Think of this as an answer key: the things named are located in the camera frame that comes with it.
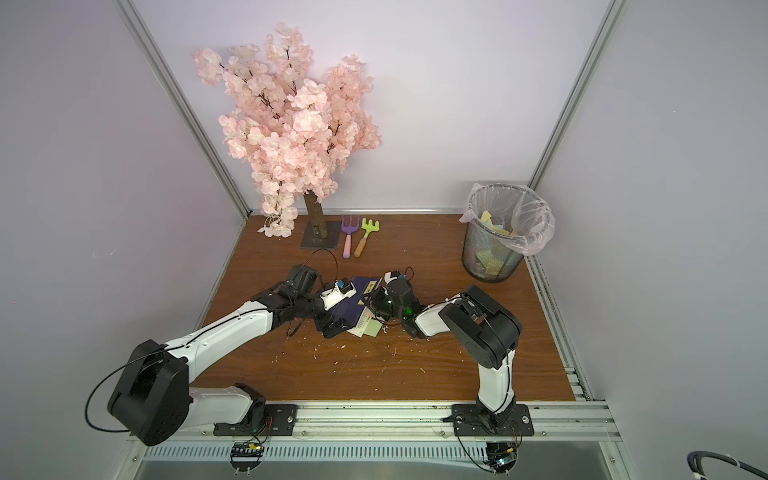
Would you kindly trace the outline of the dark blue paperback book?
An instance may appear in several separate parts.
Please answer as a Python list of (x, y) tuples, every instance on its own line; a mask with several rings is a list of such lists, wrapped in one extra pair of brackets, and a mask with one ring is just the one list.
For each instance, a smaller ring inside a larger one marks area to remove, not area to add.
[(350, 333), (357, 337), (363, 337), (363, 329), (369, 320), (376, 320), (373, 313), (365, 306), (363, 295), (373, 292), (381, 279), (374, 277), (352, 278), (357, 293), (334, 307), (332, 310), (332, 323), (329, 337), (333, 338), (341, 333)]

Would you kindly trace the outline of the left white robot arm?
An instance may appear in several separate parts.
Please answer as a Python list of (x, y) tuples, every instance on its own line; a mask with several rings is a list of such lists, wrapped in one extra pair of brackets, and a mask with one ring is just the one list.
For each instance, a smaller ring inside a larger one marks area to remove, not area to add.
[(182, 337), (138, 345), (119, 370), (108, 412), (147, 446), (177, 431), (211, 425), (223, 434), (259, 435), (266, 429), (266, 400), (239, 383), (227, 388), (196, 388), (209, 367), (247, 342), (296, 318), (332, 325), (335, 308), (356, 294), (348, 278), (320, 292), (318, 272), (294, 266), (286, 280), (263, 290), (233, 312)]

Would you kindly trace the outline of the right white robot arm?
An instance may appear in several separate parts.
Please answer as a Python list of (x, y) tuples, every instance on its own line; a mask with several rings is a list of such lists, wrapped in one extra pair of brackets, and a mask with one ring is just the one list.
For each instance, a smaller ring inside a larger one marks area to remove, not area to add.
[(507, 422), (516, 407), (513, 363), (521, 322), (476, 285), (441, 303), (421, 303), (405, 276), (389, 272), (362, 302), (377, 320), (398, 320), (418, 339), (451, 333), (478, 364), (477, 400), (492, 422)]

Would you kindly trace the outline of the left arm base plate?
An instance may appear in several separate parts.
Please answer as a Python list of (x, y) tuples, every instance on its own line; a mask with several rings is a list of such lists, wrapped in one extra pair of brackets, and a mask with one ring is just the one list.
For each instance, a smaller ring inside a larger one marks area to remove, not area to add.
[(296, 404), (258, 403), (251, 406), (238, 423), (216, 423), (214, 436), (288, 437), (293, 434), (298, 406)]

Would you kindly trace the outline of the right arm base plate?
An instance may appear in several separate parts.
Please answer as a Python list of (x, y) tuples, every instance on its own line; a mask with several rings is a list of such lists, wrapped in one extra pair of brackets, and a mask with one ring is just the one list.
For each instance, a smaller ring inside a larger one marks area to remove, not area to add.
[(478, 404), (454, 404), (451, 413), (442, 419), (450, 423), (459, 436), (467, 437), (532, 437), (535, 435), (532, 416), (525, 404), (515, 404), (499, 414), (493, 414)]

